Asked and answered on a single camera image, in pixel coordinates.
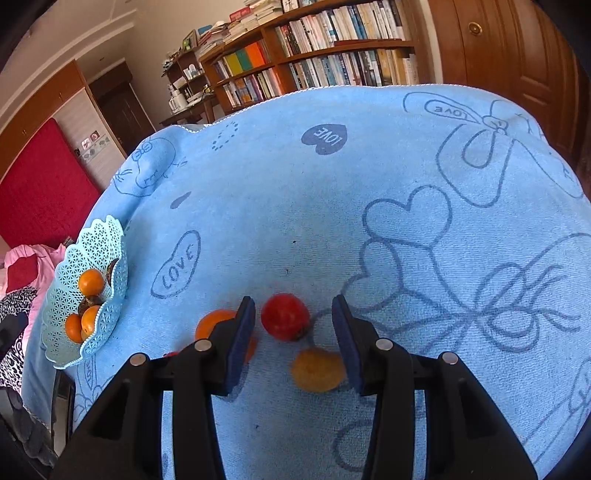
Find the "plastic lattice basket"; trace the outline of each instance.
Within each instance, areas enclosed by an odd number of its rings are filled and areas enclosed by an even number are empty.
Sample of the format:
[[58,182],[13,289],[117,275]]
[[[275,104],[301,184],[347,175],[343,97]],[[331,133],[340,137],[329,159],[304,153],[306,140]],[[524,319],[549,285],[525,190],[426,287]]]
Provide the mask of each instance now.
[[[105,280],[100,295],[104,303],[96,315],[95,331],[82,345],[74,343],[67,337],[64,324],[84,298],[78,290],[78,278],[89,268],[96,268],[106,278],[107,267],[115,258],[119,260],[113,268],[111,286]],[[111,215],[106,222],[93,220],[90,228],[82,229],[78,242],[66,249],[41,308],[41,341],[55,368],[76,365],[105,344],[119,318],[126,289],[127,255],[121,224]]]

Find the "desk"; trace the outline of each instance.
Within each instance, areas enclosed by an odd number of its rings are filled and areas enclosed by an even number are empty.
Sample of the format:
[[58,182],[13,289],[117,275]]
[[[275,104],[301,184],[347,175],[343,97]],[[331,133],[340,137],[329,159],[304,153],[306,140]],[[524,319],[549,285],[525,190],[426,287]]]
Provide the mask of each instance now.
[[203,99],[195,103],[195,105],[190,106],[182,112],[169,116],[166,120],[162,120],[160,125],[167,127],[169,125],[176,124],[182,119],[187,120],[187,122],[190,124],[196,124],[202,119],[202,115],[204,113],[207,123],[212,124],[216,120],[213,116],[213,106],[218,104],[219,102],[217,101],[217,97],[214,94],[206,95],[203,97]]

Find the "wooden bookshelf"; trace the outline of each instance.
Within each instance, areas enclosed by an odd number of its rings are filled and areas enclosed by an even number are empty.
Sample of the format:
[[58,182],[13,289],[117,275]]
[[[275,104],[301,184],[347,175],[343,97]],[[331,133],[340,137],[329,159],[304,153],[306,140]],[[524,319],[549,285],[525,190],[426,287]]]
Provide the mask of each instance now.
[[[276,27],[286,25],[291,21],[299,20],[308,15],[316,15],[327,9],[335,9],[347,5],[359,5],[368,3],[369,0],[320,0],[315,4],[307,5],[305,7],[297,8],[286,12],[280,17],[277,17],[264,25],[259,25],[253,30],[246,32],[233,41],[216,47],[199,60],[205,70],[205,75],[212,86],[220,105],[226,115],[244,109],[248,106],[260,102],[249,102],[243,105],[232,106],[223,86],[236,79],[247,77],[249,75],[259,73],[263,70],[273,68],[281,83],[284,93],[297,91],[297,86],[292,77],[289,64],[295,61],[310,59],[313,57],[321,57],[335,53],[342,53],[356,50],[376,50],[376,49],[390,49],[390,48],[407,48],[414,51],[417,58],[418,77],[421,83],[433,83],[433,62],[431,52],[428,46],[426,35],[426,26],[423,13],[420,6],[420,0],[402,0],[407,14],[406,30],[408,31],[411,40],[347,40],[337,42],[334,47],[324,48],[322,50],[315,50],[311,52],[301,53],[293,56],[286,56],[281,47],[280,39],[275,32]],[[242,72],[238,75],[232,76],[228,79],[223,79],[219,76],[215,69],[215,63],[223,56],[234,53],[245,46],[262,40],[269,52],[269,62],[266,65],[256,67],[254,69]]]

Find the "picture frame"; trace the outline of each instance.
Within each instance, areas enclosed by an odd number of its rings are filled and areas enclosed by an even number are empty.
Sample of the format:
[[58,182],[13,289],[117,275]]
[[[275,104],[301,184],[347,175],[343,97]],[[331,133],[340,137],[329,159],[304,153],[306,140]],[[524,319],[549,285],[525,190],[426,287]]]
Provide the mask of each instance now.
[[192,29],[189,34],[183,39],[182,51],[191,50],[197,46],[197,32]]

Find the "colorful book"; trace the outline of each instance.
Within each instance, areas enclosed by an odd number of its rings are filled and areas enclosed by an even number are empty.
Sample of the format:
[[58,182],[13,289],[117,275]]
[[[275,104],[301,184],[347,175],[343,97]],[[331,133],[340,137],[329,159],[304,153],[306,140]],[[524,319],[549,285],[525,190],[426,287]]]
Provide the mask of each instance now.
[[240,75],[244,72],[236,53],[230,53],[230,55],[226,55],[224,59],[226,60],[228,68],[230,68],[230,71],[232,72],[232,76]]
[[240,66],[242,67],[242,70],[244,72],[252,68],[252,63],[248,58],[248,55],[246,54],[246,50],[244,50],[244,48],[241,48],[236,52],[236,57],[238,58],[238,62],[240,62]]
[[259,48],[258,43],[251,43],[250,45],[244,47],[244,50],[246,52],[246,55],[248,56],[248,59],[251,62],[252,68],[260,67],[267,63],[265,62],[265,59],[262,56],[262,52]]

